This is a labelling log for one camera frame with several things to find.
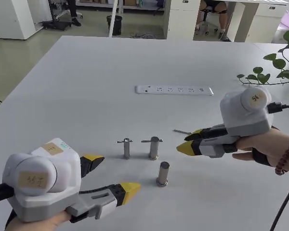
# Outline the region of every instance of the human hand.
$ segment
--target human hand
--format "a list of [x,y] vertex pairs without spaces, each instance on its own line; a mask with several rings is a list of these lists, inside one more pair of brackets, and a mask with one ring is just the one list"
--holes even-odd
[[[252,148],[255,148],[266,155],[269,164],[275,167],[282,155],[289,148],[289,136],[277,129],[271,129],[265,134],[239,139],[236,142],[236,147],[237,149],[249,152],[233,154],[233,158],[238,160],[253,160],[252,152],[250,151]],[[289,171],[289,160],[284,169]]]
[[29,223],[23,223],[16,217],[9,223],[5,231],[55,231],[60,224],[70,219],[71,215],[65,211],[47,220]]

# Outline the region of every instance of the knee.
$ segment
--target knee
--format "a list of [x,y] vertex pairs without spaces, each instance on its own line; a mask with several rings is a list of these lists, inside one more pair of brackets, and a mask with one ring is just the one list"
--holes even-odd
[[216,7],[215,7],[215,11],[218,13],[227,13],[227,5],[225,2],[221,2],[219,3]]
[[199,10],[202,11],[202,10],[204,10],[206,7],[207,7],[207,4],[204,2],[204,0],[201,0]]

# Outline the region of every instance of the metal peg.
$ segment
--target metal peg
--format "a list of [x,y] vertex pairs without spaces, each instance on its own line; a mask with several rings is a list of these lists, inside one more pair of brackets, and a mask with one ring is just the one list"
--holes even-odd
[[123,143],[124,145],[124,158],[130,159],[130,142],[133,142],[133,140],[130,140],[129,138],[125,138],[123,141],[117,141],[117,143]]
[[149,141],[141,141],[141,143],[151,143],[149,158],[156,160],[158,158],[158,143],[163,142],[159,137],[153,136]]
[[169,172],[170,164],[166,161],[160,163],[159,166],[159,173],[156,179],[156,184],[159,187],[165,187],[168,184],[167,176]]
[[185,134],[185,135],[191,135],[192,133],[191,132],[187,132],[187,131],[181,131],[181,130],[173,130],[174,132],[178,132],[178,133],[181,133],[181,134]]

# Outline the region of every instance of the black trash bin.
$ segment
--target black trash bin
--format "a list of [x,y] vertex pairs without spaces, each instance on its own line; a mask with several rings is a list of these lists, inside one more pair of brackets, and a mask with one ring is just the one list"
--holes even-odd
[[[108,31],[110,29],[110,22],[111,22],[111,15],[107,16],[107,22],[108,22]],[[121,35],[121,28],[122,28],[122,17],[119,15],[116,15],[115,17],[115,23],[114,23],[114,30],[112,32],[113,36]]]

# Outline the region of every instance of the white power strip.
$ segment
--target white power strip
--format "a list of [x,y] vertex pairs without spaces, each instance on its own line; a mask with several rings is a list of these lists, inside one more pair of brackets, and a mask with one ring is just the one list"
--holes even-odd
[[209,87],[195,86],[138,85],[135,91],[138,94],[214,95]]

